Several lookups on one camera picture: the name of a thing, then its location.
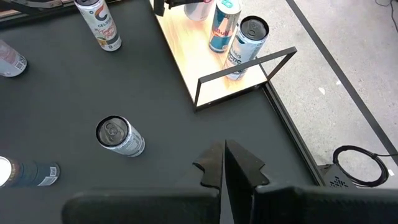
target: white floor mark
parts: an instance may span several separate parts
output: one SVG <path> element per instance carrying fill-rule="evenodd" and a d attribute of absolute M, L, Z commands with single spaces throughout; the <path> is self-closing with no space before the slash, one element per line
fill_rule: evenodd
<path fill-rule="evenodd" d="M 393 172 L 392 170 L 390 170 L 390 169 L 388 170 L 388 173 L 390 174 L 391 177 L 392 177 L 393 175 L 395 175 L 394 172 Z"/>
<path fill-rule="evenodd" d="M 319 89 L 319 91 L 321 91 L 322 94 L 325 94 L 325 89 L 324 88 L 319 87 L 318 89 Z"/>

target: energy drink can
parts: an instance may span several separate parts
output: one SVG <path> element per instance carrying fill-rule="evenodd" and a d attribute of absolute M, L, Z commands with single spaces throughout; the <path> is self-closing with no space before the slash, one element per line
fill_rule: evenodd
<path fill-rule="evenodd" d="M 105 0 L 75 0 L 75 5 L 102 49 L 114 51 L 120 48 L 122 40 Z"/>
<path fill-rule="evenodd" d="M 184 6 L 185 15 L 193 21 L 204 21 L 209 15 L 215 0 L 204 0 L 200 3 L 191 3 Z"/>
<path fill-rule="evenodd" d="M 268 24 L 260 17 L 247 16 L 244 18 L 232 41 L 224 68 L 230 68 L 254 59 L 264 45 L 268 33 Z M 227 77 L 232 80 L 239 80 L 244 76 L 246 70 L 239 70 L 227 75 Z"/>
<path fill-rule="evenodd" d="M 25 70 L 26 66 L 26 58 L 0 40 L 0 75 L 17 76 Z"/>
<path fill-rule="evenodd" d="M 239 0 L 217 0 L 213 25 L 210 32 L 209 47 L 222 53 L 228 47 L 242 11 Z"/>
<path fill-rule="evenodd" d="M 144 138 L 120 116 L 108 116 L 99 122 L 96 137 L 105 149 L 129 157 L 139 156 L 145 148 Z"/>
<path fill-rule="evenodd" d="M 0 156 L 0 187 L 49 186 L 59 176 L 60 168 L 54 162 L 18 162 Z"/>

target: celsius can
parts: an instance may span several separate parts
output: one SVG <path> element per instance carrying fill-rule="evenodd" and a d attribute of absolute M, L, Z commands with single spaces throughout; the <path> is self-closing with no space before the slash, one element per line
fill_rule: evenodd
<path fill-rule="evenodd" d="M 204 21 L 209 15 L 215 0 L 204 0 L 200 3 L 191 3 L 184 6 L 185 15 L 193 21 Z"/>
<path fill-rule="evenodd" d="M 232 41 L 224 68 L 230 68 L 254 59 L 264 45 L 268 33 L 268 24 L 260 17 L 248 16 L 244 18 Z M 239 70 L 227 75 L 227 77 L 232 80 L 239 80 L 246 70 Z"/>
<path fill-rule="evenodd" d="M 108 116 L 99 122 L 96 136 L 104 148 L 129 157 L 139 156 L 145 148 L 144 138 L 120 116 Z"/>
<path fill-rule="evenodd" d="M 0 40 L 0 75 L 14 77 L 26 68 L 26 58 Z"/>
<path fill-rule="evenodd" d="M 238 22 L 242 5 L 239 0 L 217 0 L 209 47 L 217 53 L 226 50 Z"/>
<path fill-rule="evenodd" d="M 75 0 L 75 4 L 102 49 L 114 51 L 120 48 L 122 40 L 105 0 Z"/>
<path fill-rule="evenodd" d="M 19 162 L 0 156 L 0 187 L 52 185 L 60 176 L 58 164 Z"/>

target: black cable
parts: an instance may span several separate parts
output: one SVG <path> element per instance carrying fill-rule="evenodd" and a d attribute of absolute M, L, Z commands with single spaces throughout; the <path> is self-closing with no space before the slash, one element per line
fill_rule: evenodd
<path fill-rule="evenodd" d="M 372 158 L 374 161 L 376 161 L 377 164 L 379 165 L 380 169 L 381 169 L 381 175 L 380 175 L 380 177 L 379 177 L 377 180 L 375 180 L 375 181 L 367 182 L 367 181 L 359 180 L 359 179 L 353 177 L 352 175 L 350 175 L 349 173 L 347 173 L 347 171 L 345 171 L 345 170 L 340 166 L 340 163 L 339 163 L 339 161 L 338 161 L 338 155 L 339 155 L 341 152 L 348 151 L 348 150 L 354 150 L 354 151 L 363 153 L 363 154 L 369 156 L 370 158 Z M 379 156 L 398 156 L 398 154 L 379 155 L 379 154 L 370 152 L 370 151 L 368 151 L 368 150 L 366 150 L 366 149 L 363 149 L 363 148 L 360 148 L 360 147 L 357 147 L 357 146 L 341 146 L 341 147 L 339 147 L 338 149 L 336 149 L 336 150 L 334 151 L 334 153 L 333 153 L 333 163 L 336 164 L 336 165 L 341 169 L 341 171 L 342 171 L 348 178 L 350 178 L 350 179 L 353 181 L 353 183 L 354 183 L 355 185 L 357 185 L 357 186 L 359 186 L 359 187 L 377 187 L 377 186 L 379 186 L 379 185 L 385 183 L 385 182 L 387 181 L 387 179 L 388 179 L 388 176 L 389 176 L 388 169 L 387 169 L 386 165 L 383 163 L 383 161 L 381 161 L 381 159 L 379 158 Z"/>
<path fill-rule="evenodd" d="M 375 2 L 377 5 L 383 6 L 383 7 L 391 6 L 391 19 L 392 19 L 392 21 L 393 21 L 393 23 L 394 23 L 394 26 L 396 27 L 396 31 L 398 32 L 397 22 L 396 22 L 396 20 L 394 19 L 394 6 L 392 6 L 392 0 L 390 0 L 390 3 L 389 3 L 389 4 L 386 4 L 386 5 L 383 5 L 383 4 L 378 3 L 377 0 L 374 0 L 374 2 Z"/>

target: dark gray table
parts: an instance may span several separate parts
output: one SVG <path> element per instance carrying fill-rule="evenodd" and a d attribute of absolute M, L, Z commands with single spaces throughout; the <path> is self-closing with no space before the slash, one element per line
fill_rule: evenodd
<path fill-rule="evenodd" d="M 64 201 L 93 187 L 171 187 L 224 139 L 261 158 L 273 180 L 313 184 L 261 90 L 195 114 L 149 1 L 110 8 L 123 40 L 114 53 L 99 47 L 77 12 L 1 31 L 29 67 L 0 77 L 0 155 L 61 167 L 51 187 L 1 189 L 1 223 L 60 223 Z M 98 144 L 95 127 L 111 114 L 125 116 L 145 137 L 141 156 Z"/>

